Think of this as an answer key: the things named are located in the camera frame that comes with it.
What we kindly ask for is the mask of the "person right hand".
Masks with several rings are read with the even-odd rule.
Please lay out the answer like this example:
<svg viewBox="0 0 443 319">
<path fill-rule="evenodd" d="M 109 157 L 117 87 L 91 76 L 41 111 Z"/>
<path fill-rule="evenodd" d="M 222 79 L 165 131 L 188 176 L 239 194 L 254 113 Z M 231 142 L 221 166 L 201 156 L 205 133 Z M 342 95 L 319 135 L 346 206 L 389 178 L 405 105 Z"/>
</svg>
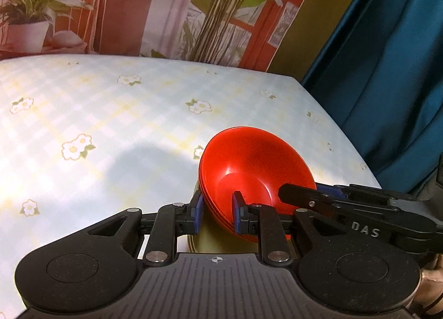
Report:
<svg viewBox="0 0 443 319">
<path fill-rule="evenodd" d="M 421 285 L 413 301 L 423 314 L 442 318 L 442 268 L 422 269 Z"/>
</svg>

